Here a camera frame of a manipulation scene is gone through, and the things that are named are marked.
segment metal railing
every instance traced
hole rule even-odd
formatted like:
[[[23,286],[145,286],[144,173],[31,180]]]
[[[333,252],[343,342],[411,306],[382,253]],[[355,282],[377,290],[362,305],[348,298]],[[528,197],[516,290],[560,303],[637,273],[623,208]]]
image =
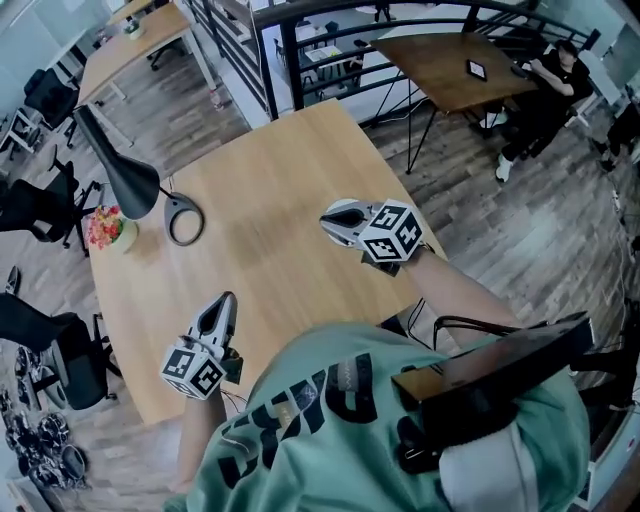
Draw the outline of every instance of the metal railing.
[[[226,9],[233,4],[219,7],[213,0],[187,0],[186,3],[195,20],[215,41],[222,58],[228,60],[260,107],[271,119],[275,119],[278,116],[278,111],[273,95],[273,86],[271,80],[263,81],[262,79],[262,70],[268,69],[264,41],[262,41],[261,33],[253,32],[249,9],[235,0],[232,1],[235,6],[230,14],[243,24],[246,29],[244,32],[222,11],[222,8]],[[262,64],[258,60],[258,55],[260,55]]]
[[[390,0],[389,5],[393,4],[406,4],[406,3],[423,3],[414,0]],[[289,85],[291,88],[292,103],[295,110],[304,108],[304,97],[307,94],[320,93],[323,89],[331,87],[332,85],[338,85],[341,83],[347,83],[353,80],[359,80],[360,77],[369,73],[381,71],[383,69],[392,68],[394,65],[390,62],[386,62],[371,67],[364,67],[350,71],[348,73],[341,74],[337,78],[330,80],[318,81],[316,84],[312,84],[309,87],[303,87],[302,74],[318,70],[321,67],[325,67],[327,64],[337,63],[350,59],[353,57],[363,58],[367,53],[375,52],[376,50],[371,47],[358,48],[352,51],[342,52],[340,55],[328,57],[315,62],[307,62],[301,64],[300,52],[304,48],[310,46],[317,46],[328,41],[340,39],[341,37],[350,36],[354,34],[361,34],[365,32],[378,31],[382,29],[392,29],[396,27],[406,26],[424,26],[424,25],[440,25],[440,24],[458,24],[462,27],[462,32],[481,32],[487,34],[489,39],[500,42],[503,45],[509,43],[513,46],[503,46],[502,49],[509,53],[509,50],[523,50],[528,43],[533,43],[535,37],[556,37],[566,38],[572,40],[580,49],[590,49],[595,41],[599,37],[599,32],[593,31],[591,34],[585,34],[579,30],[572,28],[563,23],[554,21],[546,16],[542,16],[533,12],[530,9],[510,6],[500,2],[494,2],[490,0],[449,0],[446,2],[438,2],[438,4],[460,5],[469,6],[468,14],[465,18],[427,18],[427,19],[410,19],[410,20],[391,20],[381,21],[378,23],[372,23],[367,25],[360,25],[356,27],[349,27],[337,32],[330,32],[322,35],[317,35],[312,38],[298,41],[296,39],[296,24],[306,17],[316,14],[322,14],[327,12],[335,12],[346,9],[354,9],[357,7],[370,6],[371,0],[324,0],[318,2],[318,0],[300,0],[290,4],[279,4],[269,9],[264,9],[255,13],[255,24],[258,32],[265,28],[279,25],[282,32],[282,45],[285,56],[285,67],[288,72]],[[491,9],[498,11],[493,18],[479,19],[478,14],[480,9]],[[526,22],[524,24],[514,23],[516,18],[524,17]],[[509,36],[508,34],[501,36],[493,36],[492,32],[495,32],[499,28],[507,28],[509,30],[519,29],[524,34],[530,34],[531,39],[526,36]],[[342,92],[333,97],[341,100],[361,94],[363,92],[392,84],[400,80],[406,80],[402,73],[392,78],[385,78],[362,87],[354,87],[345,92]]]
[[[261,9],[253,13],[252,17],[248,9],[246,13],[237,10],[242,8],[246,9],[246,7],[239,3],[233,4],[233,15],[245,24],[247,20],[249,20],[248,26],[246,27],[249,31],[249,37],[247,41],[239,43],[237,37],[234,37],[234,33],[237,36],[237,27],[227,19],[222,10],[216,7],[216,3],[218,2],[228,4],[229,2],[235,2],[235,0],[215,0],[215,2],[214,0],[186,1],[191,7],[196,20],[202,24],[207,34],[216,42],[221,55],[229,60],[260,106],[272,120],[278,118],[278,108],[273,92],[269,68],[270,64],[265,52],[262,35],[262,31],[269,27],[280,27],[284,53],[284,68],[289,82],[291,102],[294,110],[305,107],[305,96],[309,94],[316,96],[313,101],[316,102],[323,98],[323,90],[328,87],[342,83],[346,84],[349,81],[354,81],[354,83],[358,81],[359,83],[360,78],[364,75],[394,67],[392,63],[385,62],[349,72],[345,70],[344,74],[336,78],[318,80],[317,83],[305,87],[303,74],[309,71],[317,71],[329,64],[346,61],[354,57],[364,58],[364,55],[377,51],[372,47],[357,48],[319,61],[301,62],[301,52],[303,52],[305,48],[317,47],[322,43],[328,44],[328,41],[337,40],[346,36],[393,29],[396,27],[456,24],[460,25],[462,32],[479,32],[487,35],[487,37],[498,44],[507,55],[516,52],[526,53],[528,49],[534,46],[536,38],[538,38],[538,40],[543,38],[547,41],[554,37],[557,39],[569,39],[582,50],[592,48],[600,36],[597,30],[594,30],[591,34],[585,34],[573,27],[534,12],[532,9],[537,4],[536,1],[530,0],[527,2],[527,7],[523,8],[492,0],[448,0],[437,3],[438,5],[468,6],[467,16],[464,18],[380,21],[378,23],[348,27],[336,32],[329,32],[298,41],[296,38],[296,25],[305,18],[317,14],[371,6],[376,2],[374,0],[297,0],[292,3],[283,3]],[[387,1],[389,6],[411,3],[421,4],[424,2],[418,0]],[[488,19],[480,19],[478,15],[481,9],[497,11],[497,14]],[[516,20],[523,17],[526,21],[523,23],[515,23]],[[509,31],[517,29],[519,34],[509,35],[509,33],[507,33],[495,35],[494,32],[500,28],[506,28]],[[346,91],[332,97],[341,100],[406,79],[407,77],[404,76],[404,74],[398,73],[398,75],[394,77],[383,78],[363,86],[358,85],[357,87],[347,88]]]

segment person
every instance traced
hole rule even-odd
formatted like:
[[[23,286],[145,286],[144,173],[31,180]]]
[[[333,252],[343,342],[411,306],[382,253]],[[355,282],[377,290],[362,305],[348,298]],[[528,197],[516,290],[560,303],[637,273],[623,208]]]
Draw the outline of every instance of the person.
[[[636,137],[640,137],[640,107],[637,100],[631,98],[631,104],[611,125],[607,133],[607,141],[599,142],[596,139],[591,139],[593,147],[602,155],[599,160],[600,166],[606,172],[613,171],[622,145],[628,146],[630,152],[633,152],[631,146]]]
[[[404,269],[438,316],[522,326],[426,248]],[[493,339],[449,333],[463,349]],[[187,400],[176,486],[186,494],[165,512],[565,510],[584,486],[590,449],[586,410],[566,370],[519,397],[507,429],[445,449],[439,470],[401,469],[398,424],[408,413],[391,377],[445,359],[369,325],[312,329],[276,356],[239,416],[226,421],[219,391]]]
[[[367,46],[369,46],[362,39],[356,39],[353,42],[353,44],[358,49],[366,48]],[[361,71],[363,66],[364,66],[364,55],[357,55],[357,56],[351,57],[350,59],[345,61],[345,63],[344,63],[344,71],[345,71],[345,73],[352,73],[354,71]],[[353,79],[353,85],[357,86],[359,84],[360,84],[360,77],[357,76],[357,77],[355,77]]]
[[[499,156],[496,178],[503,182],[509,179],[515,159],[540,137],[555,133],[571,105],[590,91],[589,70],[578,60],[578,50],[570,41],[558,41],[555,50],[529,65],[539,88],[514,97],[521,109],[520,129]]]

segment lamp shade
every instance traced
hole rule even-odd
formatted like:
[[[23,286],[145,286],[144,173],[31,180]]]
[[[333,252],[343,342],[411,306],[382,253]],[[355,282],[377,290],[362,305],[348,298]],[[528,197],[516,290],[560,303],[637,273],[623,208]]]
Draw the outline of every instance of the lamp shade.
[[[148,164],[116,152],[86,105],[76,109],[73,117],[104,165],[122,213],[134,220],[144,217],[158,200],[158,172]]]

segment shoe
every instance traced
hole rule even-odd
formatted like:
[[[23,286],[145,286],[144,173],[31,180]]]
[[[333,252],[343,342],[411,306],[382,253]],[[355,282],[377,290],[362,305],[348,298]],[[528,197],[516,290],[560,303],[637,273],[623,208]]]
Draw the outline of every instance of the shoe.
[[[607,146],[604,142],[598,142],[596,139],[590,138],[589,142],[594,147],[594,149],[601,155],[604,155],[604,152],[607,149],[609,149],[609,146]]]
[[[509,179],[509,171],[513,167],[513,162],[507,160],[503,155],[498,158],[498,168],[496,169],[496,178],[506,182]]]
[[[491,128],[495,128],[496,126],[500,126],[501,124],[506,123],[508,120],[509,117],[504,110],[499,114],[487,112],[485,118],[480,121],[480,127],[484,130],[490,130]]]

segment table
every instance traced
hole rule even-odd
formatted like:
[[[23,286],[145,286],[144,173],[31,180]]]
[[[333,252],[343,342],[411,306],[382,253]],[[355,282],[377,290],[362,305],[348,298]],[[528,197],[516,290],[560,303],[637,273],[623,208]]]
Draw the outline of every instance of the table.
[[[107,25],[116,25],[153,5],[153,0],[133,0],[113,13]]]
[[[139,221],[125,255],[91,247],[91,267],[118,364],[145,423],[182,413],[184,397],[159,376],[166,348],[217,294],[238,298],[231,346],[245,358],[247,393],[296,336],[332,321],[379,324],[418,296],[340,247],[319,217],[337,199],[411,198],[336,100],[254,130],[173,175],[174,190],[206,216],[189,247],[164,232],[164,200]],[[444,257],[425,224],[425,241]]]
[[[511,71],[513,62],[486,36],[477,33],[420,34],[378,39],[371,46],[384,55],[404,73],[408,79],[409,112],[411,96],[421,90],[434,105],[413,159],[411,158],[411,115],[409,115],[409,151],[407,174],[415,164],[418,153],[433,123],[438,110],[442,112],[464,112],[486,103],[501,100],[515,94],[532,91],[535,83],[517,76]],[[482,64],[487,81],[484,82],[467,73],[467,60]],[[418,88],[411,92],[411,82]],[[382,110],[391,89],[391,84],[378,114]]]
[[[160,7],[142,18],[140,26],[145,32],[138,39],[132,41],[127,34],[118,34],[87,59],[78,98],[78,105],[86,104],[96,118],[127,146],[132,146],[133,142],[93,105],[92,99],[131,64],[170,42],[183,38],[187,48],[193,52],[209,89],[213,91],[216,88],[189,22],[174,3]]]
[[[296,41],[304,41],[305,39],[311,39],[312,37],[321,36],[327,33],[326,27],[316,27],[314,25],[302,25],[296,27]],[[276,40],[278,45],[282,46],[282,37],[280,32],[276,34]]]
[[[316,48],[315,50],[309,50],[305,52],[305,55],[309,58],[311,62],[318,62],[319,60],[328,59],[329,57],[335,57],[336,55],[342,55],[342,50],[337,46],[325,46],[323,48]],[[331,62],[329,64],[323,64],[322,66],[318,66],[318,69],[326,68],[329,66],[335,66],[336,64],[340,64],[349,59],[343,59],[336,62]]]

